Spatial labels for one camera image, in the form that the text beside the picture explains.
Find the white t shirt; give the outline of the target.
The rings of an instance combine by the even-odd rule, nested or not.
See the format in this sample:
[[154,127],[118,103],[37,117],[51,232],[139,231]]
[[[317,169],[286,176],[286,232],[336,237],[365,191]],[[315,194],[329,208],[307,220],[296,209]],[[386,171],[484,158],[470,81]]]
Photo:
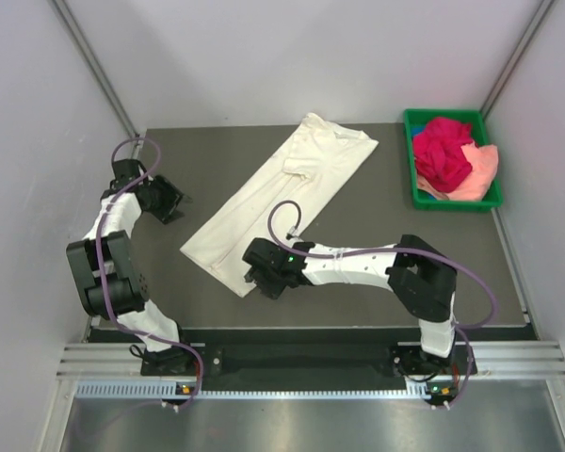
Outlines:
[[244,298],[255,285],[245,281],[250,267],[242,256],[256,237],[269,238],[267,218],[279,238],[294,224],[302,232],[378,147],[366,132],[307,114],[299,127],[249,180],[189,238],[181,253],[236,295]]

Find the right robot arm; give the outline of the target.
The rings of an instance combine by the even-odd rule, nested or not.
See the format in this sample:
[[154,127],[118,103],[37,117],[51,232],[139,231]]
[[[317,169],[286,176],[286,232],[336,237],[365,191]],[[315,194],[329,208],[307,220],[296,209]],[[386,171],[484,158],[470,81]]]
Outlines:
[[404,234],[399,243],[372,250],[301,240],[288,248],[255,238],[242,260],[250,266],[245,280],[270,299],[277,299],[286,288],[337,283],[390,291],[418,320],[424,372],[440,373],[456,358],[457,285],[457,271],[439,261],[440,255],[419,237]]

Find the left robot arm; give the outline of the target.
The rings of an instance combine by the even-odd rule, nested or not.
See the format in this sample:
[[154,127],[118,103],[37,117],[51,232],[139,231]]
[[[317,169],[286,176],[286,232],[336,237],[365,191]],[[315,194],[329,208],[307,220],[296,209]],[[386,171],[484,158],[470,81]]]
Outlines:
[[148,375],[180,375],[198,366],[184,344],[178,323],[150,299],[148,282],[135,263],[131,235],[147,213],[164,225],[181,218],[185,195],[162,175],[150,176],[137,159],[112,163],[114,179],[101,198],[101,210],[84,238],[66,255],[84,311],[115,320],[145,346],[131,347]]

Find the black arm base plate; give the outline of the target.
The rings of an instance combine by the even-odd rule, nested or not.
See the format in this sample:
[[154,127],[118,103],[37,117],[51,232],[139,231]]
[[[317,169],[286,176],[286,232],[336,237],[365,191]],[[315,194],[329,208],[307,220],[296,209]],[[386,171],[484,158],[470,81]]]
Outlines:
[[202,374],[208,379],[229,377],[242,371],[358,371],[392,378],[404,371],[436,374],[453,361],[426,353],[419,346],[400,345],[236,345],[208,346],[199,349]]

